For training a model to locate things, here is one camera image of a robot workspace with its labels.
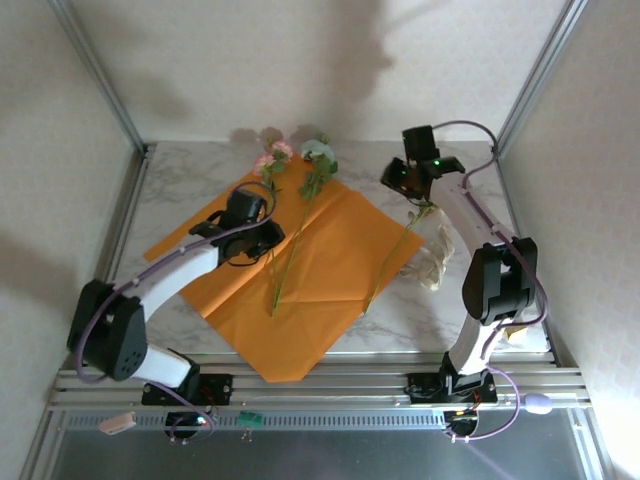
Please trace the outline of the orange wrapping paper sheet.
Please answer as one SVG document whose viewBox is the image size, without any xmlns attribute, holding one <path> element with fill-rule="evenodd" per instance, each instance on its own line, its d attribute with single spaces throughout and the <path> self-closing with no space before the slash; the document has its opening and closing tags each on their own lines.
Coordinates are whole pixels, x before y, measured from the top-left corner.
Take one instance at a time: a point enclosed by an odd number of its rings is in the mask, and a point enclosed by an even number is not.
<svg viewBox="0 0 640 480">
<path fill-rule="evenodd" d="M 274 218 L 285 240 L 274 251 L 283 272 L 306 202 L 298 189 L 311 165 L 295 157 L 275 177 Z M 151 321 L 154 343 L 182 353 L 230 348 L 270 383 L 303 379 L 414 256 L 421 238 L 381 206 L 383 166 L 341 159 L 315 198 L 279 308 L 269 255 L 241 258 L 194 281 Z"/>
</svg>

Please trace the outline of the beige fabric ribbon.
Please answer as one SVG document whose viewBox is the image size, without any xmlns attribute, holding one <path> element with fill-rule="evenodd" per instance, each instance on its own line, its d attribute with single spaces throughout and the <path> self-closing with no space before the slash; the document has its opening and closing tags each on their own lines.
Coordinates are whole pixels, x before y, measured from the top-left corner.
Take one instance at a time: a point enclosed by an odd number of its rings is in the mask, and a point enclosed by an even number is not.
<svg viewBox="0 0 640 480">
<path fill-rule="evenodd" d="M 407 219 L 411 230 L 424 239 L 412 259 L 400 270 L 404 278 L 418 281 L 424 288 L 437 291 L 447 270 L 447 264 L 455 252 L 446 216 L 435 208 L 420 215 L 409 211 Z"/>
</svg>

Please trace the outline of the pale blue fake flower stem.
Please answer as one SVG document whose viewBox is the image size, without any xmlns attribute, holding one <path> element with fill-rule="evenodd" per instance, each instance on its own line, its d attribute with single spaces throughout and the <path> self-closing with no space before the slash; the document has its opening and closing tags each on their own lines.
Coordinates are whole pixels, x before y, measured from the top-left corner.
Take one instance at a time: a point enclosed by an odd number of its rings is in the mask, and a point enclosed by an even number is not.
<svg viewBox="0 0 640 480">
<path fill-rule="evenodd" d="M 311 171 L 305 174 L 304 182 L 298 189 L 299 196 L 306 202 L 306 207 L 298 228 L 293 236 L 291 251 L 282 275 L 278 277 L 277 273 L 274 273 L 274 279 L 278 280 L 278 284 L 274 290 L 271 307 L 272 317 L 276 315 L 279 308 L 284 287 L 286 286 L 293 260 L 297 253 L 301 236 L 311 213 L 315 198 L 320 194 L 322 188 L 333 179 L 334 174 L 338 171 L 338 161 L 336 160 L 335 153 L 325 138 L 322 138 L 321 140 L 306 141 L 302 145 L 301 156 L 311 165 L 312 168 Z"/>
</svg>

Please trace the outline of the black controller board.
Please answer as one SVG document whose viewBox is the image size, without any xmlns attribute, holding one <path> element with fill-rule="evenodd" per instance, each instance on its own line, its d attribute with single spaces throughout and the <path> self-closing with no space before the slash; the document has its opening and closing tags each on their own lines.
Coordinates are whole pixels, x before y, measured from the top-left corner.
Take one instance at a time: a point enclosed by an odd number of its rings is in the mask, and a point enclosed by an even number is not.
<svg viewBox="0 0 640 480">
<path fill-rule="evenodd" d="M 463 440 L 474 436 L 479 423 L 478 412 L 475 408 L 445 411 L 444 419 L 446 423 L 445 434 L 449 437 L 461 437 Z"/>
<path fill-rule="evenodd" d="M 172 412 L 167 416 L 165 434 L 173 445 L 186 446 L 207 439 L 213 433 L 208 417 L 197 412 Z"/>
</svg>

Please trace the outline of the small pink block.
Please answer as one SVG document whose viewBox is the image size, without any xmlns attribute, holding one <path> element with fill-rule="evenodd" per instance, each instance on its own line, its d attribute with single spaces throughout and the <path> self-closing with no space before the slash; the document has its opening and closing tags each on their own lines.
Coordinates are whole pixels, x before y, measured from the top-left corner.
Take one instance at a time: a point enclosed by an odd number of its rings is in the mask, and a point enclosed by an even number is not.
<svg viewBox="0 0 640 480">
<path fill-rule="evenodd" d="M 107 435 L 116 435 L 137 425 L 136 414 L 133 411 L 108 418 L 99 424 L 99 430 Z"/>
</svg>

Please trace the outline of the grey metal panel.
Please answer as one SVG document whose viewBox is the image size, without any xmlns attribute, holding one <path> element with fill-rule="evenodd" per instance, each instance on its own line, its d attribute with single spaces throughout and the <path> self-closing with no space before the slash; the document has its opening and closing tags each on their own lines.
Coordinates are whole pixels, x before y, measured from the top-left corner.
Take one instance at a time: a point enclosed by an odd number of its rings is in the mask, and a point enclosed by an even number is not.
<svg viewBox="0 0 640 480">
<path fill-rule="evenodd" d="M 487 442 L 435 431 L 222 431 L 175 446 L 160 432 L 67 431 L 21 480 L 612 480 L 568 430 Z"/>
</svg>

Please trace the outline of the aluminium side rail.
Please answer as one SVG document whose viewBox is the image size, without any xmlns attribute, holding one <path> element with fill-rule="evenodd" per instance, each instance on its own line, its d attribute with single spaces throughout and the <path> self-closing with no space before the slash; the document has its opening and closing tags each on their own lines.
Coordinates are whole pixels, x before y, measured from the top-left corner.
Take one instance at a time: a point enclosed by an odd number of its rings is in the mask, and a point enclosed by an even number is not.
<svg viewBox="0 0 640 480">
<path fill-rule="evenodd" d="M 127 281 L 117 286 L 118 271 L 133 221 L 140 188 L 148 167 L 149 151 L 136 154 L 116 203 L 115 221 L 108 232 L 107 264 L 86 283 L 76 305 L 67 338 L 78 377 L 96 384 L 107 378 L 121 381 L 133 376 L 148 352 L 145 313 L 140 296 Z"/>
<path fill-rule="evenodd" d="M 518 194 L 520 193 L 519 188 L 505 173 L 505 167 L 503 166 L 503 161 L 501 159 L 497 161 L 495 170 L 504 193 L 505 202 L 509 210 L 509 216 L 514 230 L 520 237 L 531 237 L 537 244 L 538 260 L 536 277 L 541 284 L 542 289 L 537 290 L 535 305 L 540 314 L 545 314 L 540 325 L 544 330 L 547 343 L 549 344 L 549 349 L 553 353 L 554 360 L 560 367 L 577 367 L 578 362 L 562 336 L 557 325 L 557 318 L 554 317 L 554 310 L 551 304 L 551 291 L 549 285 L 546 283 L 546 271 L 543 266 L 543 241 L 541 240 L 541 237 L 530 227 L 529 221 L 525 217 L 526 211 L 520 205 L 520 201 L 518 199 Z"/>
</svg>

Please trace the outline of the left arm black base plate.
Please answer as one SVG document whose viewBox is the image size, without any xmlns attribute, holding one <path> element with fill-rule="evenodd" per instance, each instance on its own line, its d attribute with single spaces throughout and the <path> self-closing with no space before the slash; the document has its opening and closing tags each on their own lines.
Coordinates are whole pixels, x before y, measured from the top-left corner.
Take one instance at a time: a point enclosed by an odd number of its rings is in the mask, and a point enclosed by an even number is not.
<svg viewBox="0 0 640 480">
<path fill-rule="evenodd" d="M 233 391 L 233 376 L 230 374 L 198 374 L 188 379 L 173 392 L 191 404 L 204 406 L 228 406 Z M 141 403 L 146 406 L 177 406 L 180 402 L 157 386 L 146 383 Z"/>
</svg>

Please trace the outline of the aluminium upright post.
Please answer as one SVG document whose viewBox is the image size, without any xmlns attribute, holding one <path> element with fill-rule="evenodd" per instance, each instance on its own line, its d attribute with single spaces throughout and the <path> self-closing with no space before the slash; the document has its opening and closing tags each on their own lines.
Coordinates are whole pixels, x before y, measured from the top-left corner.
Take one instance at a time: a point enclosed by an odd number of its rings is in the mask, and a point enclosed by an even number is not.
<svg viewBox="0 0 640 480">
<path fill-rule="evenodd" d="M 564 1 L 558 18 L 544 41 L 497 137 L 498 151 L 501 155 L 506 154 L 520 127 L 534 107 L 537 97 L 550 78 L 573 30 L 589 3 L 590 0 Z"/>
<path fill-rule="evenodd" d="M 83 25 L 72 0 L 46 0 L 84 69 L 106 102 L 112 116 L 135 152 L 143 155 L 146 143 L 117 93 L 101 62 L 88 30 Z"/>
</svg>

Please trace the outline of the aluminium mounting rail frame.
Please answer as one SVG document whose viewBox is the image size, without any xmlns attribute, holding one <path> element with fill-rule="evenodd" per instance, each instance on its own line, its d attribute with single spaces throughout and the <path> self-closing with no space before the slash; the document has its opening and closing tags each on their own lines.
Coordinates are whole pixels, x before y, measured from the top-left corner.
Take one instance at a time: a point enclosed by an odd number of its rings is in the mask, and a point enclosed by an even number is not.
<svg viewBox="0 0 640 480">
<path fill-rule="evenodd" d="M 230 410 L 408 410 L 408 377 L 438 370 L 437 353 L 329 354 L 302 380 L 269 383 L 236 354 L 197 355 L 205 374 L 231 377 Z M 539 393 L 557 407 L 586 407 L 591 403 L 579 368 L 561 367 L 550 353 L 498 352 L 491 359 L 494 373 L 486 380 L 496 394 L 496 407 L 506 408 L 517 397 Z M 47 400 L 51 410 L 141 408 L 139 380 L 83 383 L 68 366 L 56 375 Z"/>
</svg>

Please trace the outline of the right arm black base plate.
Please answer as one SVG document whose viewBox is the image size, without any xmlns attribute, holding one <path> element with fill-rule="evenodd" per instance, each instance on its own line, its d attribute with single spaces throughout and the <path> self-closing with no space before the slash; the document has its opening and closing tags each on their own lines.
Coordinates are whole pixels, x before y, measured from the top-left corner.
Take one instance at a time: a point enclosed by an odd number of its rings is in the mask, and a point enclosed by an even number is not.
<svg viewBox="0 0 640 480">
<path fill-rule="evenodd" d="M 404 394 L 411 404 L 482 404 L 498 400 L 494 377 L 487 370 L 460 377 L 443 373 L 408 374 Z"/>
</svg>

